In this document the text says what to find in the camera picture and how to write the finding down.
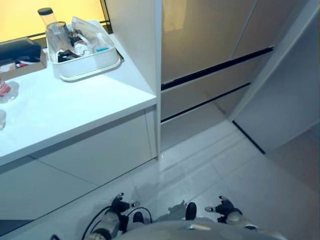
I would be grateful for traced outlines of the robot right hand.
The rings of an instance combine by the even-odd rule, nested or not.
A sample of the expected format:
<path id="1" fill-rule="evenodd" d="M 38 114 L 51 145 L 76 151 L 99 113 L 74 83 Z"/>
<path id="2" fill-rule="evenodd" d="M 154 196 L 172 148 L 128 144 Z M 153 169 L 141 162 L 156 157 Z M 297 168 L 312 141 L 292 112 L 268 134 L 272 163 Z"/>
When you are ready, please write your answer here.
<path id="1" fill-rule="evenodd" d="M 206 206 L 204 208 L 204 210 L 208 213 L 218 213 L 221 215 L 221 217 L 217 219 L 218 223 L 226 224 L 228 216 L 232 213 L 238 213 L 240 215 L 243 214 L 238 208 L 235 208 L 233 203 L 225 196 L 220 195 L 218 198 L 221 200 L 219 205 Z"/>

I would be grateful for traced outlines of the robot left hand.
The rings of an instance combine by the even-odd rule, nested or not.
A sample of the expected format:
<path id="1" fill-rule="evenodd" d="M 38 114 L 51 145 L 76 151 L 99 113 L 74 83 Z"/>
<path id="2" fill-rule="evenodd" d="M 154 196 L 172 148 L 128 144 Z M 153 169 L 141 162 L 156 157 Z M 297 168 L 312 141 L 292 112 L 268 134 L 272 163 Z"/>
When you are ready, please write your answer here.
<path id="1" fill-rule="evenodd" d="M 124 193 L 120 192 L 111 202 L 110 211 L 115 214 L 122 214 L 130 209 L 135 209 L 140 206 L 140 202 L 135 201 L 125 201 L 124 200 Z"/>

